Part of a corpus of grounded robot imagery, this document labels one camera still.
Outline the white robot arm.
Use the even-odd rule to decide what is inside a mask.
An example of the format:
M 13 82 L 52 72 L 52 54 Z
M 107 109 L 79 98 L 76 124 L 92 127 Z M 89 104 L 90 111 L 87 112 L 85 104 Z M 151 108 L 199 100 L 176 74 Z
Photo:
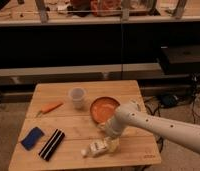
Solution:
M 107 136 L 116 139 L 128 126 L 144 129 L 200 154 L 200 125 L 145 114 L 137 102 L 128 101 L 115 109 L 104 129 Z

